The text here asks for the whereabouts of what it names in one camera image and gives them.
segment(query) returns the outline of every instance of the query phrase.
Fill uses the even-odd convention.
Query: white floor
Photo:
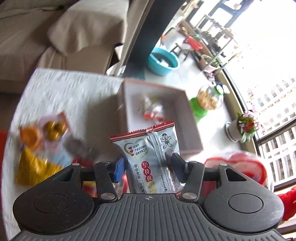
[[[195,97],[202,86],[211,84],[198,69],[193,58],[189,57],[181,63],[178,70],[167,76],[158,76],[145,69],[145,81],[183,89],[188,99]],[[240,150],[240,144],[231,142],[225,134],[224,125],[230,121],[232,120],[224,103],[219,109],[209,111],[197,124],[204,151],[190,159],[203,163],[207,158],[221,152]]]

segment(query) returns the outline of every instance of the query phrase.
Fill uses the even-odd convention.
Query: red cloth
[[[284,216],[282,220],[287,221],[296,214],[296,186],[285,194],[279,194],[278,197],[284,204]]]
[[[4,155],[4,148],[5,143],[7,139],[7,131],[1,131],[0,130],[0,180],[1,180],[1,173],[2,173],[2,161],[3,161],[3,155]]]

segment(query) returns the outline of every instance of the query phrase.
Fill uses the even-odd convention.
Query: white flower pot
[[[201,56],[201,59],[200,59],[200,65],[201,65],[203,68],[205,68],[205,67],[207,66],[207,64],[208,64],[208,62],[205,60],[205,56],[206,56],[206,55],[203,54],[203,55]],[[205,69],[205,71],[208,72],[208,73],[212,73],[212,72],[213,72],[214,70],[216,70],[216,69],[218,69],[218,68],[209,65],[209,66]]]
[[[242,135],[240,134],[237,128],[237,120],[225,124],[225,133],[228,136],[228,138],[233,142],[237,142],[242,139]]]

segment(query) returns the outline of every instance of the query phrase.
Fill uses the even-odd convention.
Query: white tablecloth
[[[109,140],[119,133],[115,94],[121,78],[85,72],[37,69],[16,108],[2,164],[2,214],[8,240],[20,231],[12,213],[15,199],[25,187],[15,184],[20,161],[19,125],[41,116],[65,111],[75,137],[101,151],[102,160],[119,152]]]

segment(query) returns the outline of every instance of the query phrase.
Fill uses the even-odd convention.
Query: cardboard box
[[[154,126],[143,118],[144,96],[162,101],[165,121],[175,121],[180,155],[187,159],[203,150],[200,134],[185,91],[141,80],[125,79],[118,90],[118,114],[121,133]]]

